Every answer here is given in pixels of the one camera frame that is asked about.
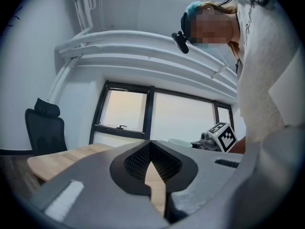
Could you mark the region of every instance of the window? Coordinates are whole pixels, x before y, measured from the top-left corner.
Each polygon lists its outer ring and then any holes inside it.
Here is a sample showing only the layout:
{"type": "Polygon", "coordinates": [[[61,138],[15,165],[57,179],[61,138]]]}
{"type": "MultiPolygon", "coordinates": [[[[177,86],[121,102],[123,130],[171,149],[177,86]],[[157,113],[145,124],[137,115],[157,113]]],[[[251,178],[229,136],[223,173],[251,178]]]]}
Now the window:
{"type": "Polygon", "coordinates": [[[218,108],[219,122],[230,123],[230,115],[228,109],[218,108]]]}
{"type": "Polygon", "coordinates": [[[213,101],[213,104],[216,122],[230,123],[232,129],[234,130],[233,113],[231,106],[217,101],[213,101]]]}
{"type": "Polygon", "coordinates": [[[95,110],[90,141],[95,132],[133,139],[149,139],[154,87],[106,81],[95,110]]]}
{"type": "Polygon", "coordinates": [[[175,138],[195,142],[202,132],[215,125],[212,101],[207,103],[157,92],[152,116],[151,140],[175,138]]]}
{"type": "Polygon", "coordinates": [[[89,144],[121,146],[143,139],[172,138],[195,142],[220,121],[231,123],[234,129],[230,105],[154,86],[106,81],[89,144]]]}
{"type": "Polygon", "coordinates": [[[147,94],[109,90],[100,125],[142,132],[147,94]]]}

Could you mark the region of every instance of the black office chair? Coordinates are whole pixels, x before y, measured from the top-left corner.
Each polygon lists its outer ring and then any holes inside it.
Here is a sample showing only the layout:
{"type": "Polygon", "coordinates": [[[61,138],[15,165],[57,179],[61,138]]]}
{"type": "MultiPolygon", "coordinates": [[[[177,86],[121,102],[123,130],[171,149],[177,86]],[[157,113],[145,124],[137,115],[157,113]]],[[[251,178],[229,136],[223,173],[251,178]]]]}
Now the black office chair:
{"type": "Polygon", "coordinates": [[[67,150],[64,139],[64,121],[58,117],[60,114],[61,111],[57,105],[39,98],[34,110],[25,111],[25,123],[35,156],[67,150]]]}

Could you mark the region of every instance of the face mask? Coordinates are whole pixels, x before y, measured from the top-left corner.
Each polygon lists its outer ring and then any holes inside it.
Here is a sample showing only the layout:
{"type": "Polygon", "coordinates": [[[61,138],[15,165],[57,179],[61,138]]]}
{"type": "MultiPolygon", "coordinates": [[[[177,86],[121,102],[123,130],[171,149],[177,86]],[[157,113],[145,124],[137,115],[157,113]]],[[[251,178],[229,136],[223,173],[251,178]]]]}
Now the face mask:
{"type": "Polygon", "coordinates": [[[213,48],[218,48],[219,46],[222,46],[224,43],[194,43],[193,45],[196,48],[199,48],[201,50],[204,49],[213,49],[213,48]]]}

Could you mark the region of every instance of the ceiling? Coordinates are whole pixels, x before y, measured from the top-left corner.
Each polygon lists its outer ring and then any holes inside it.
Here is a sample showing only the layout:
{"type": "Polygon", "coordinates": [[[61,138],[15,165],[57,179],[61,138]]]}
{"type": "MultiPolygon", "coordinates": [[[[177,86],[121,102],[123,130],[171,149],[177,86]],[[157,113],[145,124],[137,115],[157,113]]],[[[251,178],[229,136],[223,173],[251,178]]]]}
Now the ceiling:
{"type": "MultiPolygon", "coordinates": [[[[171,36],[173,32],[181,30],[180,19],[185,8],[193,1],[198,0],[97,0],[96,9],[91,11],[93,30],[136,30],[171,36]]],[[[217,49],[235,71],[236,60],[228,46],[223,45],[217,49]]],[[[217,50],[206,51],[224,61],[217,50]]]]}

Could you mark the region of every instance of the window frame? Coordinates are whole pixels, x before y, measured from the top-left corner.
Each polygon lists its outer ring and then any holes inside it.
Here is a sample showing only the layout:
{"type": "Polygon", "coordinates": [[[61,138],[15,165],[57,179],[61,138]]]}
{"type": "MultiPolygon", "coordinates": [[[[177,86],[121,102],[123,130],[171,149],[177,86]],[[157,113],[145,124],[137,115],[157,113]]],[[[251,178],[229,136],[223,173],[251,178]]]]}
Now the window frame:
{"type": "Polygon", "coordinates": [[[216,100],[210,100],[207,98],[198,97],[198,96],[191,95],[191,94],[185,94],[185,93],[176,92],[176,91],[172,91],[172,90],[156,88],[154,86],[142,86],[142,85],[135,85],[135,84],[129,84],[129,83],[110,82],[107,80],[104,84],[104,87],[102,89],[102,92],[100,94],[100,97],[99,97],[99,100],[97,102],[97,106],[95,109],[95,113],[94,113],[94,117],[93,117],[92,125],[91,125],[89,144],[93,144],[95,132],[101,132],[101,133],[106,133],[106,134],[111,134],[111,135],[143,139],[143,140],[150,139],[151,127],[152,127],[152,116],[153,116],[154,93],[169,94],[169,95],[199,100],[199,101],[206,102],[206,103],[211,103],[213,105],[213,110],[214,110],[215,124],[219,123],[218,108],[228,109],[231,127],[234,130],[233,113],[232,113],[231,105],[229,105],[229,104],[224,104],[224,103],[221,103],[216,100]],[[107,93],[109,90],[147,94],[142,132],[120,130],[120,129],[107,127],[107,126],[103,126],[103,125],[99,124],[100,118],[102,115],[102,111],[103,111],[103,108],[105,105],[107,93]]]}
{"type": "Polygon", "coordinates": [[[101,133],[136,138],[136,139],[144,139],[144,140],[149,139],[151,134],[152,116],[153,116],[153,108],[152,108],[153,97],[154,97],[154,86],[142,86],[142,85],[135,85],[128,83],[110,82],[107,80],[104,84],[104,87],[102,89],[100,98],[98,100],[95,109],[95,113],[91,125],[89,144],[93,144],[95,132],[101,132],[101,133]],[[102,111],[105,105],[107,93],[110,90],[147,94],[142,132],[121,130],[99,124],[102,111]]]}
{"type": "Polygon", "coordinates": [[[229,110],[229,117],[230,117],[230,124],[231,127],[234,131],[234,120],[233,120],[233,112],[232,112],[232,107],[229,104],[224,104],[218,101],[213,101],[213,106],[214,106],[214,115],[215,115],[215,120],[216,123],[219,123],[219,113],[218,113],[218,108],[222,108],[222,109],[227,109],[229,110]]]}

